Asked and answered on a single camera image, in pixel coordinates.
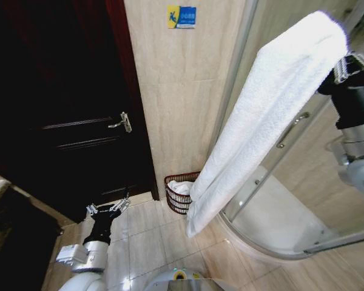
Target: marble tile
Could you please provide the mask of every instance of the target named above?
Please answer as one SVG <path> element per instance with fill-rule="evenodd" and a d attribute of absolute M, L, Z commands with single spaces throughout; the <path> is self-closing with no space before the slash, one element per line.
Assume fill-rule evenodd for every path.
<path fill-rule="evenodd" d="M 173 222 L 179 219 L 183 219 L 185 216 L 180 215 L 174 211 L 172 211 L 167 204 L 167 199 L 161 199 L 161 201 L 155 201 L 155 207 L 157 209 L 157 215 L 159 219 L 159 224 L 162 226 L 163 224 Z"/>
<path fill-rule="evenodd" d="M 226 234 L 221 229 L 221 225 L 213 219 L 199 234 L 195 236 L 200 249 L 205 249 L 214 244 L 222 242 Z"/>
<path fill-rule="evenodd" d="M 197 3 L 197 27 L 190 58 L 195 80 L 225 78 L 240 26 L 245 0 Z"/>
<path fill-rule="evenodd" d="M 130 196 L 129 200 L 131 201 L 129 206 L 130 207 L 135 206 L 135 205 L 140 204 L 140 203 L 151 201 L 152 200 L 152 194 L 151 194 L 151 192 L 146 192 L 146 193 L 142 193 L 142 194 L 139 194 L 139 195 Z"/>
<path fill-rule="evenodd" d="M 202 169 L 220 106 L 219 96 L 222 96 L 223 84 L 223 80 L 207 80 L 141 85 L 161 198 L 165 196 L 165 176 Z"/>
<path fill-rule="evenodd" d="M 128 239 L 111 243 L 108 248 L 107 268 L 103 276 L 108 289 L 129 282 L 129 263 Z"/>
<path fill-rule="evenodd" d="M 364 280 L 334 250 L 287 263 L 283 268 L 300 291 L 364 291 Z"/>
<path fill-rule="evenodd" d="M 238 291 L 257 291 L 253 282 L 244 285 L 243 287 L 239 288 Z"/>
<path fill-rule="evenodd" d="M 292 283 L 289 275 L 282 269 L 278 268 L 265 276 L 260 277 L 258 280 L 253 282 L 256 291 L 297 291 L 298 289 Z M 316 290 L 309 289 L 309 286 L 305 284 L 305 290 Z"/>
<path fill-rule="evenodd" d="M 112 221 L 110 227 L 110 240 L 118 241 L 128 237 L 128 210 Z"/>
<path fill-rule="evenodd" d="M 209 276 L 226 281 L 236 288 L 251 282 L 231 243 L 223 241 L 201 251 Z"/>
<path fill-rule="evenodd" d="M 336 251 L 364 279 L 364 242 L 339 247 Z"/>
<path fill-rule="evenodd" d="M 186 221 L 180 219 L 160 227 L 166 261 L 171 263 L 199 250 L 195 238 L 186 235 Z"/>
<path fill-rule="evenodd" d="M 155 270 L 166 264 L 159 228 L 129 237 L 130 278 Z"/>
<path fill-rule="evenodd" d="M 130 236 L 159 226 L 155 201 L 149 201 L 129 207 L 127 212 L 128 234 Z"/>
<path fill-rule="evenodd" d="M 145 273 L 131 280 L 131 291 L 143 291 L 144 288 L 160 273 L 168 271 L 167 265 Z"/>
<path fill-rule="evenodd" d="M 207 267 L 201 252 L 194 253 L 183 259 L 179 259 L 178 261 L 170 263 L 169 269 L 172 270 L 174 268 L 187 268 L 200 273 L 204 278 L 208 278 L 209 276 L 209 272 L 207 271 Z"/>
<path fill-rule="evenodd" d="M 241 260 L 241 263 L 244 265 L 244 268 L 247 270 L 252 280 L 256 280 L 259 277 L 280 267 L 279 264 L 267 263 L 265 261 L 253 258 L 239 249 L 235 248 L 235 250 Z"/>

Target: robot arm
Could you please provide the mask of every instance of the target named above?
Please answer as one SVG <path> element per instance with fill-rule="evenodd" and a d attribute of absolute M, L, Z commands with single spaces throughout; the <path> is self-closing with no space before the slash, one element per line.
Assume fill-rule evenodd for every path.
<path fill-rule="evenodd" d="M 119 217 L 129 206 L 128 191 L 126 197 L 116 204 L 97 207 L 87 206 L 95 223 L 90 235 L 83 244 L 62 247 L 57 262 L 72 266 L 76 276 L 68 280 L 60 291 L 105 291 L 102 273 L 107 266 L 107 251 L 110 244 L 112 221 Z"/>
<path fill-rule="evenodd" d="M 351 53 L 341 59 L 318 92 L 331 95 L 340 117 L 335 125 L 343 137 L 331 147 L 339 176 L 364 193 L 364 57 Z"/>

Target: chrome bar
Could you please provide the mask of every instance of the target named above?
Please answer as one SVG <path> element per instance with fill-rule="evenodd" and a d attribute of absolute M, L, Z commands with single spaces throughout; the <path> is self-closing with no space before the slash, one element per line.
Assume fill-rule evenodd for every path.
<path fill-rule="evenodd" d="M 279 142 L 277 143 L 277 148 L 278 149 L 282 149 L 285 147 L 285 139 L 286 137 L 290 134 L 291 130 L 302 120 L 305 118 L 309 118 L 310 117 L 310 113 L 309 112 L 303 112 L 300 116 L 298 116 L 298 118 L 290 125 L 290 127 L 287 129 L 287 131 L 285 131 L 285 133 L 282 135 L 281 139 L 279 140 Z"/>
<path fill-rule="evenodd" d="M 305 253 L 317 253 L 322 250 L 329 250 L 335 247 L 347 246 L 348 244 L 355 244 L 364 241 L 364 231 L 353 233 L 351 235 L 346 235 L 341 238 L 335 238 L 321 244 L 316 244 L 315 246 L 304 250 Z"/>

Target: shower enclosure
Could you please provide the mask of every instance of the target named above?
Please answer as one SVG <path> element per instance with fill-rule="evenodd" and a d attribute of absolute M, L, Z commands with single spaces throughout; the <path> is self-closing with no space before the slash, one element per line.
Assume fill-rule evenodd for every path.
<path fill-rule="evenodd" d="M 285 2 L 247 2 L 241 23 L 246 28 L 240 29 L 236 43 L 219 131 L 257 50 L 308 13 L 320 9 L 342 21 L 351 48 L 364 54 L 364 1 Z M 220 212 L 242 241 L 270 256 L 298 259 L 364 240 L 364 194 L 340 180 L 330 149 L 341 135 L 335 127 L 337 120 L 329 97 L 315 94 L 288 125 Z"/>

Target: door lever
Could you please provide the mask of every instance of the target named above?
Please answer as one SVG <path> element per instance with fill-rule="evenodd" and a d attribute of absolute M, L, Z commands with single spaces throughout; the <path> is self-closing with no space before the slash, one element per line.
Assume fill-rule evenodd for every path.
<path fill-rule="evenodd" d="M 121 121 L 119 123 L 109 124 L 108 128 L 114 129 L 114 128 L 120 126 L 121 124 L 124 124 L 124 127 L 126 128 L 126 132 L 130 133 L 132 131 L 132 127 L 131 127 L 131 123 L 129 122 L 128 114 L 123 111 L 120 113 L 120 116 L 121 116 Z"/>

